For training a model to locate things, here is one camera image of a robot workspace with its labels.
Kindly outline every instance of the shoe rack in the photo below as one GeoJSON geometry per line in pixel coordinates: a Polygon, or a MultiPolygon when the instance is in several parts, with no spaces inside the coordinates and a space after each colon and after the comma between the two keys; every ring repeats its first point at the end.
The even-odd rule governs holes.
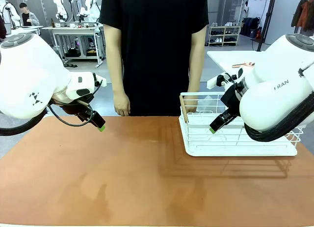
{"type": "Polygon", "coordinates": [[[220,27],[209,27],[209,46],[210,45],[229,45],[229,44],[235,44],[235,46],[237,45],[237,42],[239,40],[239,35],[240,35],[240,31],[241,31],[241,26],[232,26],[232,27],[225,27],[225,26],[220,26],[220,27]],[[212,31],[219,31],[222,32],[221,34],[211,34],[212,31]],[[225,41],[225,39],[227,38],[235,38],[236,41],[225,41]],[[216,38],[222,38],[222,42],[221,43],[216,43],[215,40],[216,38]]]}

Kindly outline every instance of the white table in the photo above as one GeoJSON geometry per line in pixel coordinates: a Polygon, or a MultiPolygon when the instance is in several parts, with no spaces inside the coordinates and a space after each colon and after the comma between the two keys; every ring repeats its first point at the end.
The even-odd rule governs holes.
{"type": "Polygon", "coordinates": [[[42,28],[43,26],[31,26],[28,28],[17,28],[17,29],[13,29],[11,34],[7,34],[6,37],[11,37],[15,34],[22,34],[22,33],[37,33],[37,29],[42,28]]]}
{"type": "Polygon", "coordinates": [[[96,68],[99,67],[103,63],[103,58],[105,58],[105,49],[104,43],[101,40],[101,35],[103,31],[103,26],[98,27],[89,27],[89,28],[71,28],[71,27],[46,27],[43,29],[51,30],[54,38],[55,45],[57,46],[60,55],[63,60],[66,59],[96,59],[98,64],[96,68]],[[82,37],[93,36],[94,43],[96,47],[96,55],[97,56],[87,56],[85,54],[83,48],[83,40],[82,37]],[[71,47],[71,42],[67,39],[67,36],[75,36],[79,39],[80,45],[80,56],[79,57],[66,57],[65,53],[68,52],[71,47]]]}
{"type": "Polygon", "coordinates": [[[256,51],[208,51],[207,55],[210,56],[222,71],[234,75],[240,68],[232,68],[232,65],[244,62],[257,62],[263,53],[256,51]]]}

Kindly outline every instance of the hand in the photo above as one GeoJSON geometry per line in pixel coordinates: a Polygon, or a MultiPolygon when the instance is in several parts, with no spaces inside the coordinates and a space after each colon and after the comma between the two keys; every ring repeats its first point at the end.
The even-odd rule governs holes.
{"type": "Polygon", "coordinates": [[[183,99],[193,99],[192,101],[184,101],[184,105],[194,106],[194,107],[185,107],[186,113],[196,112],[198,96],[185,96],[183,99]]]}
{"type": "Polygon", "coordinates": [[[128,116],[131,113],[130,100],[126,93],[117,92],[113,94],[114,110],[118,115],[128,116]]]}

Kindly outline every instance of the white dish rack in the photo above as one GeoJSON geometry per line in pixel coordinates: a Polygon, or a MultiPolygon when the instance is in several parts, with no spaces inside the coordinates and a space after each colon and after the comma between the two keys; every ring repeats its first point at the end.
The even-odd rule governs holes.
{"type": "Polygon", "coordinates": [[[302,129],[295,128],[287,135],[272,142],[257,142],[246,133],[244,122],[237,117],[215,134],[209,130],[211,122],[226,106],[221,102],[224,92],[182,93],[179,117],[186,152],[191,156],[295,156],[301,141],[302,129]],[[198,99],[184,100],[184,96],[198,99]],[[197,111],[186,113],[187,101],[197,101],[197,111]]]}

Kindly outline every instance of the man in background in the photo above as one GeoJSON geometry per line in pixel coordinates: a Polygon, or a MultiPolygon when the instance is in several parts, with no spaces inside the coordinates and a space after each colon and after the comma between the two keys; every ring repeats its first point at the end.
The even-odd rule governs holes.
{"type": "Polygon", "coordinates": [[[39,20],[37,19],[34,13],[29,11],[26,3],[24,2],[20,3],[20,9],[22,12],[20,14],[21,22],[24,27],[39,26],[39,20]]]}

